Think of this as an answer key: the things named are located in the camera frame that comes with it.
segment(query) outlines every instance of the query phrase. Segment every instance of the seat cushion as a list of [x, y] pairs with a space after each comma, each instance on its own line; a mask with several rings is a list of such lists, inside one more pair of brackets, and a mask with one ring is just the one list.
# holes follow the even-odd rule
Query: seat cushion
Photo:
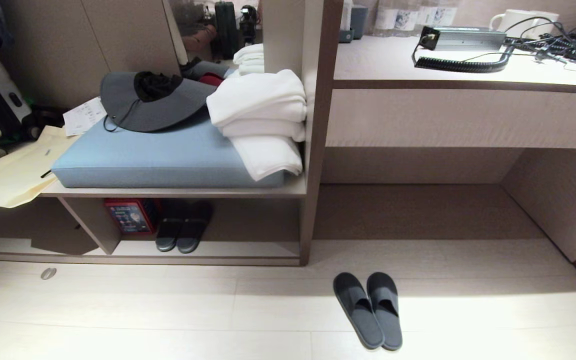
[[118, 128], [99, 121], [52, 166], [67, 188], [272, 188], [284, 172], [255, 182], [231, 141], [208, 111], [160, 132]]

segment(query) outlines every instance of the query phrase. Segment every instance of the paper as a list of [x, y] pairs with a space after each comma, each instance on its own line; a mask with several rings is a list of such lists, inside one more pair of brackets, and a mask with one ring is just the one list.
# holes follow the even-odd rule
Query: paper
[[81, 135], [106, 116], [106, 110], [97, 96], [63, 114], [66, 136]]
[[0, 207], [29, 203], [54, 183], [55, 174], [41, 176], [78, 138], [66, 137], [59, 127], [46, 126], [37, 141], [0, 158]]

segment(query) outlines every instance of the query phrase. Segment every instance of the charger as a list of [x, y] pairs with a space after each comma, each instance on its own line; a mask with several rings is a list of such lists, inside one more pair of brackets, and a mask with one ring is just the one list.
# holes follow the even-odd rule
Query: charger
[[506, 33], [487, 27], [425, 26], [419, 44], [436, 51], [494, 51], [504, 45]]

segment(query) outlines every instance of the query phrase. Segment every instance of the black slipper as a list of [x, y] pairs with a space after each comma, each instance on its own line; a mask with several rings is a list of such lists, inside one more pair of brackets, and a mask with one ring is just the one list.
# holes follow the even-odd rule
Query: black slipper
[[366, 285], [374, 316], [383, 331], [383, 348], [399, 350], [403, 344], [400, 325], [399, 294], [393, 279], [383, 272], [375, 272], [368, 278]]
[[353, 274], [342, 272], [334, 278], [333, 289], [363, 346], [370, 350], [382, 346], [384, 333], [361, 282]]
[[190, 216], [185, 219], [176, 235], [176, 248], [180, 253], [189, 254], [199, 246], [202, 235], [213, 217], [213, 206], [208, 201], [198, 201], [190, 207]]
[[166, 253], [175, 248], [179, 231], [188, 214], [187, 202], [180, 200], [164, 202], [164, 219], [159, 224], [155, 239], [157, 250]]

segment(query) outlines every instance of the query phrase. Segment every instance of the coiled cable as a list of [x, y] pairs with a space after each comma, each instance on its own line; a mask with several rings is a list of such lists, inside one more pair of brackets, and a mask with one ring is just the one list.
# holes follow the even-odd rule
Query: coiled cable
[[506, 68], [510, 55], [512, 55], [515, 50], [514, 46], [508, 46], [499, 58], [498, 61], [492, 62], [469, 62], [469, 61], [458, 61], [458, 60], [446, 60], [446, 59], [436, 59], [434, 57], [419, 57], [415, 59], [415, 53], [417, 48], [414, 49], [412, 59], [415, 68], [422, 69], [432, 69], [441, 71], [453, 71], [455, 73], [496, 73], [502, 71]]

